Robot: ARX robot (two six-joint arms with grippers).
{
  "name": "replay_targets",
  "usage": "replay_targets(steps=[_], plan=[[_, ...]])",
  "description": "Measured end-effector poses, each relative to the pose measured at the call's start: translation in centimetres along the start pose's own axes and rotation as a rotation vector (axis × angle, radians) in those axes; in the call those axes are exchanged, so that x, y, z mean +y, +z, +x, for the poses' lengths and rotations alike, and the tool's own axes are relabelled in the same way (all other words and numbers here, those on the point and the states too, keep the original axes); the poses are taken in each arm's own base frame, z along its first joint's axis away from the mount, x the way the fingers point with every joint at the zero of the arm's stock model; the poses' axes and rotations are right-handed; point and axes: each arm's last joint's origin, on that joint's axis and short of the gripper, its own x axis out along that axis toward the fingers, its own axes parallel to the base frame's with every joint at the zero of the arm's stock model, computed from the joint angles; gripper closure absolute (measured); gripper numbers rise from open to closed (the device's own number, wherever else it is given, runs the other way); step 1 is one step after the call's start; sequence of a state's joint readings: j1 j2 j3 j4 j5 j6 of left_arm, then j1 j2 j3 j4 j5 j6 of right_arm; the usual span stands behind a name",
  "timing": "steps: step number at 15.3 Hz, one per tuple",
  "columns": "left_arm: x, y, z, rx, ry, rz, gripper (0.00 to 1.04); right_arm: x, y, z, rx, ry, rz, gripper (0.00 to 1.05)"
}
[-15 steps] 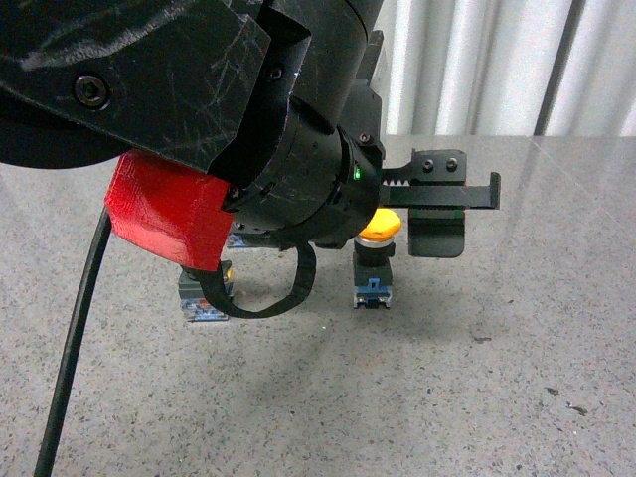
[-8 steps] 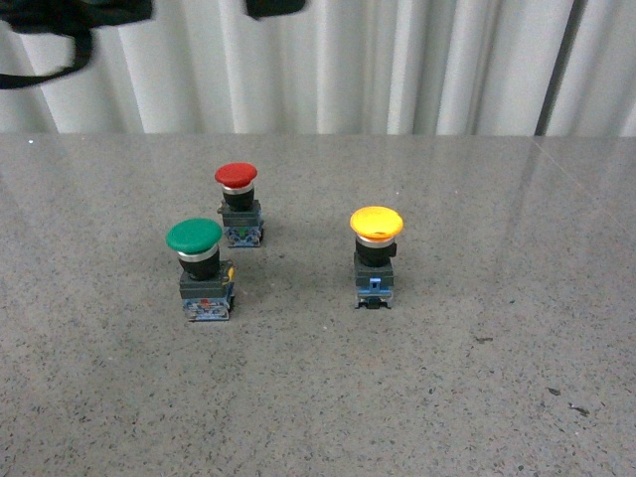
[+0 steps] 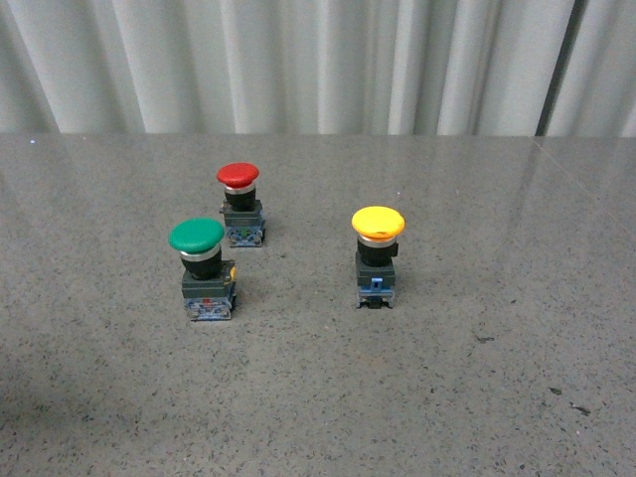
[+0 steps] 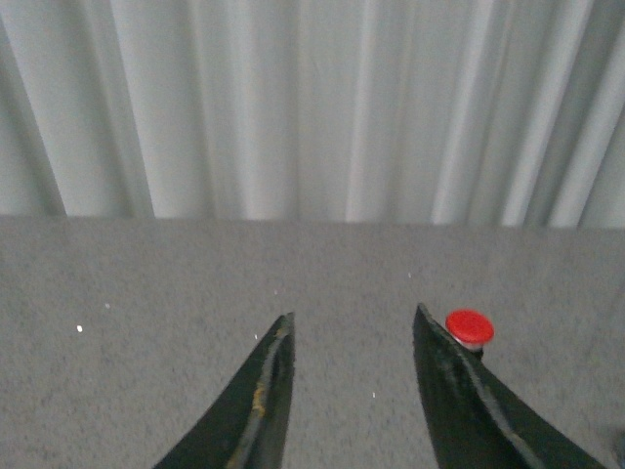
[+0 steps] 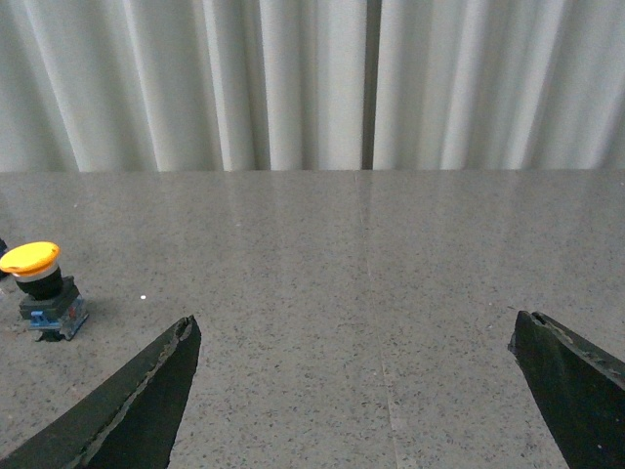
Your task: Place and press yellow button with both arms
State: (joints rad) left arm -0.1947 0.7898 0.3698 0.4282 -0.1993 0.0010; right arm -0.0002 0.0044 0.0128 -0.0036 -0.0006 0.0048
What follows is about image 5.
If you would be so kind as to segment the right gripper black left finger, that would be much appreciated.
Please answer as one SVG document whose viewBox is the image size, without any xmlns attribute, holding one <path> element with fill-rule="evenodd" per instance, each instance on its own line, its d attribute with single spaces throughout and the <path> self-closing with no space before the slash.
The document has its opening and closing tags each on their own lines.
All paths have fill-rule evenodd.
<svg viewBox="0 0 625 469">
<path fill-rule="evenodd" d="M 176 321 L 3 468 L 166 468 L 198 364 L 193 316 Z"/>
</svg>

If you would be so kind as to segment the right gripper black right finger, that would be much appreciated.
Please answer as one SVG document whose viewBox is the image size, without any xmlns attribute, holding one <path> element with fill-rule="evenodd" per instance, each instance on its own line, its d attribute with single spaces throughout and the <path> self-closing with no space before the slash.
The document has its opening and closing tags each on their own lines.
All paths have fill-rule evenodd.
<svg viewBox="0 0 625 469">
<path fill-rule="evenodd" d="M 509 350 L 570 468 L 624 466 L 624 362 L 539 312 L 518 312 Z"/>
</svg>

